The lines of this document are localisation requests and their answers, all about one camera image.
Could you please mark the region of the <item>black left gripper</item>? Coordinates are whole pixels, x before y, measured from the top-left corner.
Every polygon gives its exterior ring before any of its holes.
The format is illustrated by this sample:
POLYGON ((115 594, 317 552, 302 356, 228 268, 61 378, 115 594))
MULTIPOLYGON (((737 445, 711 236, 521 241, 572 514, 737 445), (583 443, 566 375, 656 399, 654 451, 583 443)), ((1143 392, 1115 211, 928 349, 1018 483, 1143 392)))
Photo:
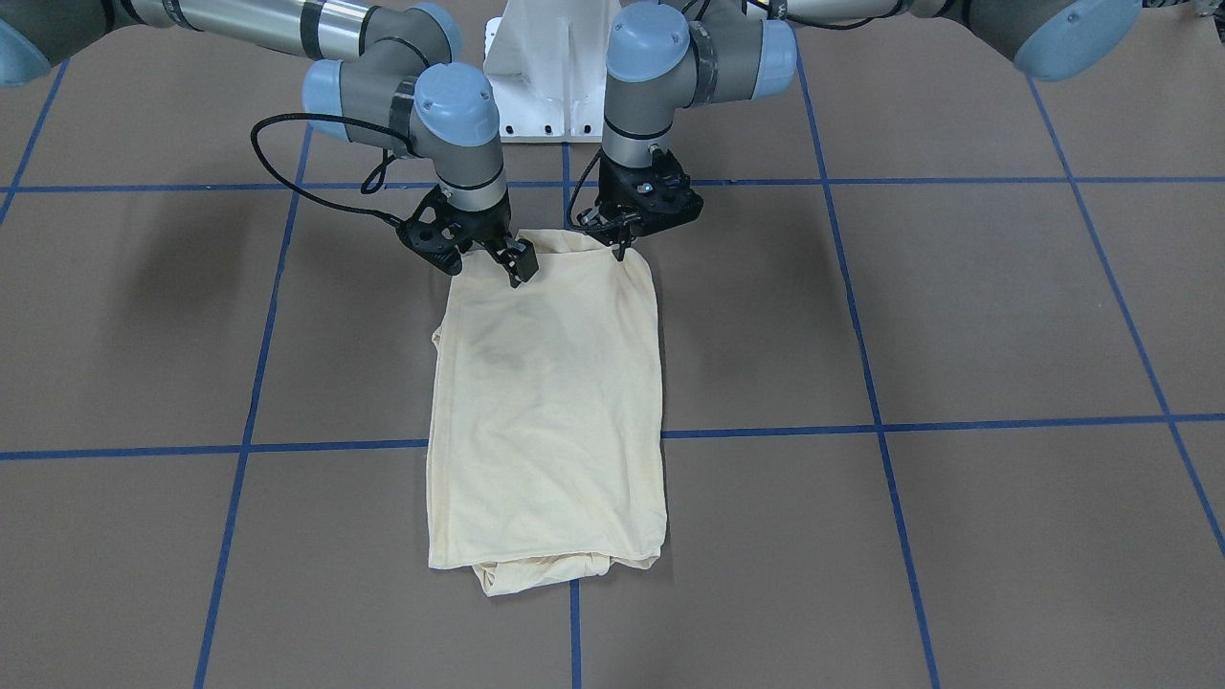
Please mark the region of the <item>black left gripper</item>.
POLYGON ((624 262, 636 239, 699 218, 703 199, 673 153, 657 154, 646 168, 620 166, 597 153, 589 166, 599 166, 597 201, 579 213, 579 232, 611 240, 617 262, 624 262))

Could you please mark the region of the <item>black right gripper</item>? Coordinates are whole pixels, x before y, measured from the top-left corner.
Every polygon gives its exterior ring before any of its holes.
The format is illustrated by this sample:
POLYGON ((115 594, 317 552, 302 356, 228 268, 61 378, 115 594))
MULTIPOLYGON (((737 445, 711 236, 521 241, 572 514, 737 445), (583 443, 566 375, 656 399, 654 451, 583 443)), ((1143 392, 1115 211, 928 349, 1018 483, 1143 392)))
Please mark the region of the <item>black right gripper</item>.
POLYGON ((442 188, 432 188, 417 205, 412 217, 394 223, 402 244, 440 271, 456 276, 464 253, 477 244, 507 272, 512 289, 533 280, 539 271, 534 244, 510 233, 508 192, 491 208, 454 208, 442 188))

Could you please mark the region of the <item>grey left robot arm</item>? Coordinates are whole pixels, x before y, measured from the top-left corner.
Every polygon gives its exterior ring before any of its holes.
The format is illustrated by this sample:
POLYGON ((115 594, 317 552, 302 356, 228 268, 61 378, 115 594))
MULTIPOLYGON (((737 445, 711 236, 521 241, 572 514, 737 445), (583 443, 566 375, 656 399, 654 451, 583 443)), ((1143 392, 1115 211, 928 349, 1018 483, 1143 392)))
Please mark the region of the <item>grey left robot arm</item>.
POLYGON ((948 18, 1036 81, 1083 74, 1129 34, 1139 1, 637 1, 608 33, 594 205, 573 230, 624 257, 643 235, 699 218, 703 201, 671 152, 677 110, 762 101, 791 87, 799 27, 862 28, 910 13, 948 18))

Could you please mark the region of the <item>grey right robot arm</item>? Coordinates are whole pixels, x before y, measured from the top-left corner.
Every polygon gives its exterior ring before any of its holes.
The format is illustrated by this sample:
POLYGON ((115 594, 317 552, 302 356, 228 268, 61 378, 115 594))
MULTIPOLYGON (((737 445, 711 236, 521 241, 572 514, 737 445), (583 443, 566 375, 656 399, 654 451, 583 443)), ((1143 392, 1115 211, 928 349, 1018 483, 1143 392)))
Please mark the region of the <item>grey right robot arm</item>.
POLYGON ((410 218, 374 208, 401 243, 440 271, 462 271, 479 246, 521 286, 538 270, 534 246, 511 230, 510 192, 494 89, 459 60, 462 32, 432 2, 393 10, 359 1, 5 1, 2 86, 50 74, 120 28, 178 27, 214 33, 289 56, 309 58, 303 112, 255 123, 311 123, 349 143, 381 150, 363 183, 376 192, 394 161, 430 161, 436 185, 410 218))

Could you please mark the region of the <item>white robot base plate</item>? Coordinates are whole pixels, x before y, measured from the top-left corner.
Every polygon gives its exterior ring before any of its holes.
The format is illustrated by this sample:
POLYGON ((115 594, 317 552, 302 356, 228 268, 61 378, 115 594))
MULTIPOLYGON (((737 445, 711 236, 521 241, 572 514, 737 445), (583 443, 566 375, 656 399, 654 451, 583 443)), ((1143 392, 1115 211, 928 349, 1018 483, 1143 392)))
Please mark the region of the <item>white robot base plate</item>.
POLYGON ((503 143, 599 143, 608 39, 621 1, 508 1, 485 25, 503 143))

